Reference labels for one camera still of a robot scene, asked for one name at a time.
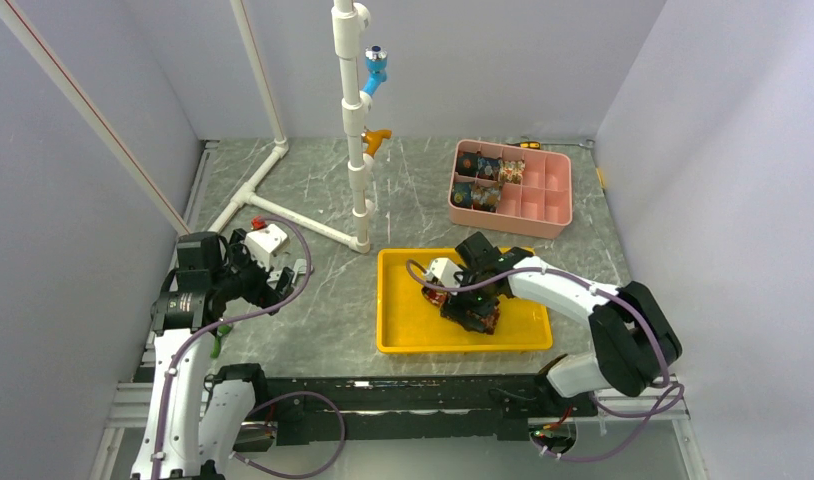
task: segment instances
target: blue valve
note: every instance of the blue valve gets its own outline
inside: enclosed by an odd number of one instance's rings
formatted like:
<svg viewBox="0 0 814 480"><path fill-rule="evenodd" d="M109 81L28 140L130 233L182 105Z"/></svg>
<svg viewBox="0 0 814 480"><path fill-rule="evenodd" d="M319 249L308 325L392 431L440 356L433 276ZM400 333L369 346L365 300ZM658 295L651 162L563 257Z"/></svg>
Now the blue valve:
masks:
<svg viewBox="0 0 814 480"><path fill-rule="evenodd" d="M380 84L386 81L386 50L377 45L367 48L366 68L369 69L369 80L363 91L372 96Z"/></svg>

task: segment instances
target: pink compartment tray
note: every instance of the pink compartment tray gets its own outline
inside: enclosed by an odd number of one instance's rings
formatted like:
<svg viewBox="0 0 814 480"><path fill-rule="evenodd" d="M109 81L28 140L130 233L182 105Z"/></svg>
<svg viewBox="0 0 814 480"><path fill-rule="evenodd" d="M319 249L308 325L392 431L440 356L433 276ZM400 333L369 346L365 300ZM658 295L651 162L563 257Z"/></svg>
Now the pink compartment tray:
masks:
<svg viewBox="0 0 814 480"><path fill-rule="evenodd" d="M524 160L522 184L505 183L495 213L456 207L451 203L454 182L494 182L464 177L455 171L458 152L480 153L487 158ZM454 152L451 185L448 191L448 216L452 222L470 227L555 238L572 223L572 162L561 153L511 147L497 143L461 140Z"/></svg>

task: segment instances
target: yellow tray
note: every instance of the yellow tray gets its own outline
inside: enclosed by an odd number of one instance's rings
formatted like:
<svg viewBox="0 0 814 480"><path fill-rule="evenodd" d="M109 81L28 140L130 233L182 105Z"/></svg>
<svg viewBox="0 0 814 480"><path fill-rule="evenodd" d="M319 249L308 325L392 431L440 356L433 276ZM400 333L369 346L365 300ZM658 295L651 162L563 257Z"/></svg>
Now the yellow tray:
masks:
<svg viewBox="0 0 814 480"><path fill-rule="evenodd" d="M439 315L404 267L412 258L428 265L438 257L463 260L453 248L388 248L378 254L377 344L383 353L525 352L551 347L548 311L518 298L500 297L495 334L467 332Z"/></svg>

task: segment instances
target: gray marble surface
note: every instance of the gray marble surface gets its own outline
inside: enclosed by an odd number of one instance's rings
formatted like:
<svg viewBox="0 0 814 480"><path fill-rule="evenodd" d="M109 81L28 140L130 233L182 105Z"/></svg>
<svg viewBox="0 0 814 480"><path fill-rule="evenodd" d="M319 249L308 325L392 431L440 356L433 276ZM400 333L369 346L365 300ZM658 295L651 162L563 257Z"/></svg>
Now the gray marble surface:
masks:
<svg viewBox="0 0 814 480"><path fill-rule="evenodd" d="M480 138L504 142L504 138ZM448 220L448 182L457 138L393 138L381 147L368 189L378 213L372 251L357 254L305 230L316 272L298 299L275 316L236 325L215 367L258 362L268 376L358 376L533 373L562 353L591 349L584 329L551 312L554 345L533 353L386 355L375 346L377 253L382 248L453 247L475 231ZM257 194L344 232L351 232L351 193L343 138L290 139L289 153ZM560 268L605 283L629 281L625 258L590 152L549 147L572 159L574 212L555 240L485 231L496 245L533 247ZM198 227L207 228L230 196L271 152L268 140L223 140L217 147ZM224 233L250 227L263 212L246 206ZM302 255L292 241L281 261ZM228 315L250 311L235 302Z"/></svg>

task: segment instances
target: white wall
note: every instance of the white wall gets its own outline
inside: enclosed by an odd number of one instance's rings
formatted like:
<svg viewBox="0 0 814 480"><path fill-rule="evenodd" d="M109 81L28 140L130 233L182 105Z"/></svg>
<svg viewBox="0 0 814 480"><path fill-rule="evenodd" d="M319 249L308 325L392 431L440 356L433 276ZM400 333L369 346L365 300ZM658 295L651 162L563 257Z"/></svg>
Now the white wall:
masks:
<svg viewBox="0 0 814 480"><path fill-rule="evenodd" d="M270 135L226 2L127 3L200 138ZM368 0L372 25L361 41L390 52L369 127L398 135L594 134L663 3ZM246 5L288 134L341 135L330 4Z"/></svg>
<svg viewBox="0 0 814 480"><path fill-rule="evenodd" d="M18 3L182 208L199 145L129 11ZM88 476L174 237L0 21L0 479Z"/></svg>
<svg viewBox="0 0 814 480"><path fill-rule="evenodd" d="M596 141L712 478L814 478L814 1L670 0Z"/></svg>

